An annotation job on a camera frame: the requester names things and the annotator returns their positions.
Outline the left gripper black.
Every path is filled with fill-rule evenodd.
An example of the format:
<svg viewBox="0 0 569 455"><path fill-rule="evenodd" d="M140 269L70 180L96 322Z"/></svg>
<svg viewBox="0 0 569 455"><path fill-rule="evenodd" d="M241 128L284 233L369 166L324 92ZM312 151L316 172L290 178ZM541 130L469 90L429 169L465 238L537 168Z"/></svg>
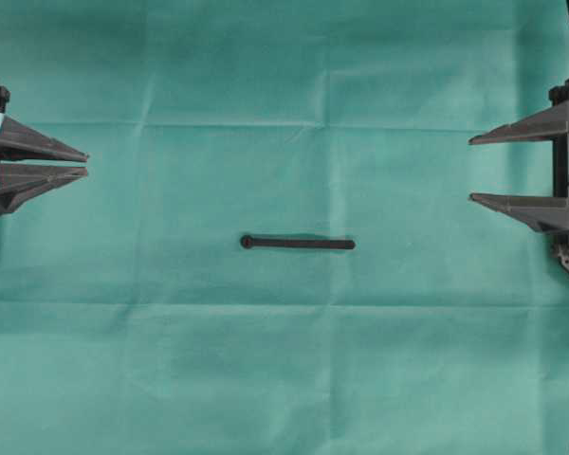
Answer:
<svg viewBox="0 0 569 455"><path fill-rule="evenodd" d="M0 85L0 160L87 161L88 155L6 116L9 98ZM0 164L0 213L14 213L28 200L86 176L84 167Z"/></svg>

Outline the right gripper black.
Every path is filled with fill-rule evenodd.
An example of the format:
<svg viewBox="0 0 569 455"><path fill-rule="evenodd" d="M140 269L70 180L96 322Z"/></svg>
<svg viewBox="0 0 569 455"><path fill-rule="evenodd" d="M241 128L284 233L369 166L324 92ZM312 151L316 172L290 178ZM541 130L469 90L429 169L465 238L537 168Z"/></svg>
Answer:
<svg viewBox="0 0 569 455"><path fill-rule="evenodd" d="M469 145L553 141L553 195L556 197L471 193L469 199L528 225L539 233L569 233L569 79L549 91L552 107L518 122L475 136ZM569 234L552 237L553 255L569 273Z"/></svg>

